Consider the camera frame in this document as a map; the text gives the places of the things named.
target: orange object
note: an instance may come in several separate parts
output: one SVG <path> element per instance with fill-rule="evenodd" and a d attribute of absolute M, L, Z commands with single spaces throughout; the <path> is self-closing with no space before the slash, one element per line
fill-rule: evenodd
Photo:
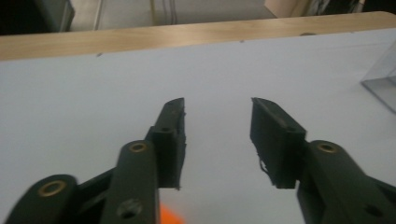
<path fill-rule="evenodd" d="M 161 224 L 184 224 L 184 221 L 181 219 L 181 217 L 178 217 L 163 204 L 160 206 L 160 216 Z"/>

